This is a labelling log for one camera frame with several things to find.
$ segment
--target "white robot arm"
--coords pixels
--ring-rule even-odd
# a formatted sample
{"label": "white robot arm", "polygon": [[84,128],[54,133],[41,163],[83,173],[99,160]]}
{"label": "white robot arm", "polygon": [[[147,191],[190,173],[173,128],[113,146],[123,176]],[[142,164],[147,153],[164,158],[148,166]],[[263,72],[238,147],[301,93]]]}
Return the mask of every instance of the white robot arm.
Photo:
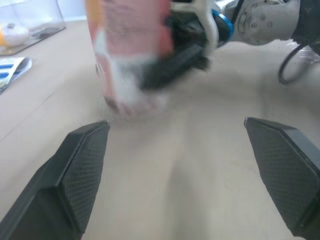
{"label": "white robot arm", "polygon": [[267,44],[275,39],[291,39],[299,21],[300,0],[185,0],[172,2],[171,10],[195,13],[208,38],[208,53],[219,46],[219,24],[213,10],[233,24],[229,41],[251,45]]}

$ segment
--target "transparent container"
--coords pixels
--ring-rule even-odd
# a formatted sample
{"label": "transparent container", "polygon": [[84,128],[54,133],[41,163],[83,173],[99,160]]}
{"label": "transparent container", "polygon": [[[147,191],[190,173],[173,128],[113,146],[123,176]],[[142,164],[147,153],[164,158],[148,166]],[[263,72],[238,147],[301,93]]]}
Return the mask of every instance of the transparent container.
{"label": "transparent container", "polygon": [[19,53],[65,28],[57,0],[0,0],[1,56]]}

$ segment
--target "wooden table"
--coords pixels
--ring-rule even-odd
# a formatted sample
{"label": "wooden table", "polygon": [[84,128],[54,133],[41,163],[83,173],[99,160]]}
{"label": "wooden table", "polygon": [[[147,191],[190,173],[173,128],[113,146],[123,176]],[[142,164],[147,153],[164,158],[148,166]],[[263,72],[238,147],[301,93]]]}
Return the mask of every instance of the wooden table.
{"label": "wooden table", "polygon": [[[319,83],[284,89],[276,80],[290,50],[227,45],[162,114],[112,128],[83,239],[293,239],[243,127],[248,116],[279,121],[319,146]],[[18,56],[33,67],[0,95],[0,219],[69,132],[106,114],[85,21]]]}

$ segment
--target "textured rubber pad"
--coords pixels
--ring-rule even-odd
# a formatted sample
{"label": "textured rubber pad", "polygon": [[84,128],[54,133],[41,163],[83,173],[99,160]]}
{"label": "textured rubber pad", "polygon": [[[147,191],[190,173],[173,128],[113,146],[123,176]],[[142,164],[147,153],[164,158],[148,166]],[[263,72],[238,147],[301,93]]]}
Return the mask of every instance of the textured rubber pad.
{"label": "textured rubber pad", "polygon": [[62,189],[77,227],[84,233],[95,203],[104,166],[104,131],[84,137],[62,179]]}
{"label": "textured rubber pad", "polygon": [[320,151],[293,127],[257,118],[247,118],[244,125],[275,206],[293,235],[306,237],[319,219]]}
{"label": "textured rubber pad", "polygon": [[109,126],[83,126],[33,175],[0,223],[0,240],[80,240],[96,199]]}

